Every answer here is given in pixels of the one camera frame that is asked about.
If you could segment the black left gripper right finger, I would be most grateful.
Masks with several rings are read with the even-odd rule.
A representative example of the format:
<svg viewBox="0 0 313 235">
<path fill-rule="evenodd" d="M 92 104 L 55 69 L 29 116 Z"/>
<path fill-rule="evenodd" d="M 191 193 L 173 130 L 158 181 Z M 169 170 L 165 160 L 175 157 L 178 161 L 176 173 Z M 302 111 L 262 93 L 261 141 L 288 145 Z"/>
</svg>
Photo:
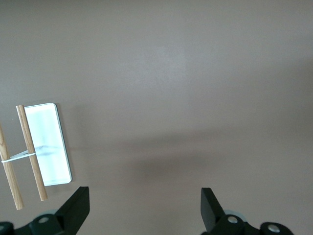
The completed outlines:
<svg viewBox="0 0 313 235">
<path fill-rule="evenodd" d="M 257 229 L 239 216 L 225 213 L 211 188 L 201 189 L 201 217 L 206 228 L 201 235 L 292 235 L 279 223 L 264 222 Z"/>
</svg>

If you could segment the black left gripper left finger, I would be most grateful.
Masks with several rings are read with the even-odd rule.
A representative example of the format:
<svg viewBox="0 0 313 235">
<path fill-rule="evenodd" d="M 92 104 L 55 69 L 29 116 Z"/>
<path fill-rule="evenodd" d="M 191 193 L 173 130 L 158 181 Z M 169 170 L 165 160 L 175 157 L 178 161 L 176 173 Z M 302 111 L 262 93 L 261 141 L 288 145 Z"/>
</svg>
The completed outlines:
<svg viewBox="0 0 313 235">
<path fill-rule="evenodd" d="M 0 222 L 0 235 L 76 235 L 88 214 L 89 187 L 79 187 L 53 214 L 40 215 L 17 229 L 11 222 Z"/>
</svg>

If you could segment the white rack with wooden bars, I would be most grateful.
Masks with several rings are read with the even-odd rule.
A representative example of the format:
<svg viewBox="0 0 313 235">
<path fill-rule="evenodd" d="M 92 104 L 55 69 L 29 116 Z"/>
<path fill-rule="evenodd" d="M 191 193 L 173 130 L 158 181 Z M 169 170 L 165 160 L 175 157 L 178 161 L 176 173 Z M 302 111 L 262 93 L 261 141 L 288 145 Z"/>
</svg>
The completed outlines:
<svg viewBox="0 0 313 235">
<path fill-rule="evenodd" d="M 13 162 L 30 160 L 41 201 L 47 199 L 47 186 L 68 184 L 72 181 L 66 144 L 57 105 L 46 103 L 16 106 L 26 150 L 10 156 L 0 125 L 0 159 L 17 210 L 24 208 Z"/>
</svg>

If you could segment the brown table cover sheet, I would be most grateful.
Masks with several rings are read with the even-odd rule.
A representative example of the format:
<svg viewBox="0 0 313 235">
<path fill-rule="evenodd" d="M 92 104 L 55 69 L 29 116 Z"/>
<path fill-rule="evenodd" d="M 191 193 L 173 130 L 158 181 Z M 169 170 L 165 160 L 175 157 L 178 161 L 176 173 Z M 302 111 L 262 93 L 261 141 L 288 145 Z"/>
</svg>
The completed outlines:
<svg viewBox="0 0 313 235">
<path fill-rule="evenodd" d="M 58 106 L 72 181 L 41 201 L 0 162 L 0 221 L 22 226 L 80 186 L 79 235 L 200 235 L 201 188 L 255 227 L 313 235 L 313 0 L 0 0 L 0 124 Z"/>
</svg>

